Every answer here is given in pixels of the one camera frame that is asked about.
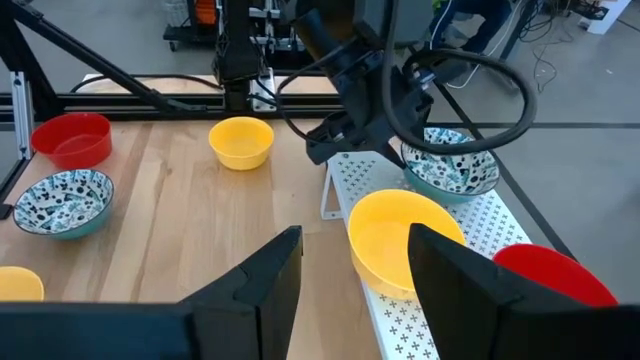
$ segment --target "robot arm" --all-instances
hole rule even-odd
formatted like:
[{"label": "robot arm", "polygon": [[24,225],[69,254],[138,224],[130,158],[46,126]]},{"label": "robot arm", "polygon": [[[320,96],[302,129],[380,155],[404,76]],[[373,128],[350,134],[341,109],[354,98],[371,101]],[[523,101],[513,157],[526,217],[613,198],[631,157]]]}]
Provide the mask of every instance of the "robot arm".
[{"label": "robot arm", "polygon": [[[424,42],[433,19],[430,1],[280,0],[280,9],[335,86],[345,108],[303,134],[307,154],[316,164],[340,151],[375,150],[402,166],[397,155],[390,155],[388,141],[393,136],[440,155],[484,151],[517,139],[533,122],[533,90],[515,70],[498,61],[458,51],[422,50],[401,68],[394,65],[394,50]],[[449,59],[478,63],[510,77],[525,99],[518,124],[489,139],[455,145],[425,143],[420,119],[433,98],[423,91],[414,73],[417,68],[428,68],[431,79],[437,79],[438,68]]]}]

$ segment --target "gray concrete floor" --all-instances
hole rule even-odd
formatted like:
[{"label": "gray concrete floor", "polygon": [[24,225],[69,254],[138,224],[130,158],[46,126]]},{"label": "gray concrete floor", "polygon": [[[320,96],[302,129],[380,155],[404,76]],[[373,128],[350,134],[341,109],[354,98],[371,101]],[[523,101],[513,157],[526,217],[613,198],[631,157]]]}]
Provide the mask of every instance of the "gray concrete floor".
[{"label": "gray concrete floor", "polygon": [[[35,0],[46,18],[130,73],[208,74],[212,51],[183,46],[171,53],[161,39],[164,16],[160,0]],[[633,2],[622,17],[640,25],[640,5]],[[605,36],[585,33],[577,18],[565,23],[573,41],[549,45],[545,59],[557,77],[539,96],[537,122],[638,123],[640,32],[616,23]],[[68,91],[89,72],[37,35],[27,38],[58,91]],[[552,41],[568,39],[559,28]],[[535,58],[547,40],[519,44],[510,62],[531,80]],[[536,78],[546,80],[552,69],[539,65]],[[0,78],[7,78],[0,68]],[[0,82],[0,91],[8,81]],[[452,89],[472,119],[513,121],[521,101],[509,95],[491,74],[479,71],[465,89]],[[442,97],[433,93],[434,121],[457,121]],[[491,135],[494,131],[484,131]],[[10,134],[0,134],[0,176],[15,159]],[[517,142],[499,149],[510,171],[574,255],[601,278],[623,302],[640,302],[640,272],[635,255],[640,225],[640,170],[635,154],[640,130],[531,130]],[[546,244],[535,222],[504,182],[499,193],[532,241]]]}]

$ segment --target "person's leg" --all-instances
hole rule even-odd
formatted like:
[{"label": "person's leg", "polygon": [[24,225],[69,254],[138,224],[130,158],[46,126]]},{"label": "person's leg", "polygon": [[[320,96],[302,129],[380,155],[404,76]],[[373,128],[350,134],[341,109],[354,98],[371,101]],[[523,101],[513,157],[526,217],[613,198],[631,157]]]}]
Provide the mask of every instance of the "person's leg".
[{"label": "person's leg", "polygon": [[462,50],[480,54],[509,19],[511,4],[508,0],[486,1],[482,9],[476,9],[476,14],[481,15],[484,22],[478,32],[467,40]]},{"label": "person's leg", "polygon": [[430,41],[432,43],[431,45],[433,49],[442,47],[442,33],[447,28],[447,26],[451,25],[453,16],[458,11],[458,6],[462,1],[468,0],[449,0],[442,1],[440,3],[440,8],[436,10],[435,14],[433,15],[431,25],[429,25],[429,30],[431,30]]}]

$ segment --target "bowl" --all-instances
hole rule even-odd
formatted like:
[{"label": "bowl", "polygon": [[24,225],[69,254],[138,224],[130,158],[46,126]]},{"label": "bowl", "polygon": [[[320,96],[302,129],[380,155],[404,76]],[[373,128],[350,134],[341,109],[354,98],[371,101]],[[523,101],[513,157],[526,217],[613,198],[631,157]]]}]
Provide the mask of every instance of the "bowl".
[{"label": "bowl", "polygon": [[113,194],[113,182],[99,171],[65,171],[27,189],[15,205],[13,219],[31,234],[77,239],[107,221]]},{"label": "bowl", "polygon": [[209,145],[222,165],[232,170],[251,170],[262,165],[273,145],[273,129],[252,117],[232,117],[209,132]]},{"label": "bowl", "polygon": [[351,260],[373,290],[395,299],[415,299],[409,268],[409,227],[425,224],[465,244],[456,221],[440,205],[406,190],[381,190],[362,198],[349,216]]},{"label": "bowl", "polygon": [[111,124],[100,114],[66,114],[40,125],[31,145],[58,168],[84,169],[111,154]]},{"label": "bowl", "polygon": [[44,285],[29,269],[0,266],[0,301],[42,301]]},{"label": "bowl", "polygon": [[[434,144],[459,144],[473,140],[450,129],[425,128],[425,141]],[[401,146],[407,165],[404,175],[420,194],[441,205],[461,204],[485,194],[498,184],[500,170],[489,151],[440,156]]]},{"label": "bowl", "polygon": [[575,260],[533,244],[511,245],[498,251],[493,261],[512,272],[564,294],[585,305],[616,306],[611,291]]}]

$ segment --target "patterned bowl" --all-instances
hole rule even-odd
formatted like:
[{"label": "patterned bowl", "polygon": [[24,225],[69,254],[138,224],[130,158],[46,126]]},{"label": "patterned bowl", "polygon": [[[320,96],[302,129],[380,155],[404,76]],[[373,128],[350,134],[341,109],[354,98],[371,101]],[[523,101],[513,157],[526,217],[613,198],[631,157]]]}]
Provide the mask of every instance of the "patterned bowl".
[{"label": "patterned bowl", "polygon": [[[457,131],[425,128],[425,141],[434,144],[459,144],[473,140]],[[440,205],[460,204],[491,191],[500,179],[500,171],[488,151],[474,154],[440,156],[401,147],[407,181],[420,194]]]},{"label": "patterned bowl", "polygon": [[24,192],[13,219],[28,233],[58,240],[91,234],[107,220],[113,181],[95,170],[71,170],[51,175]]}]

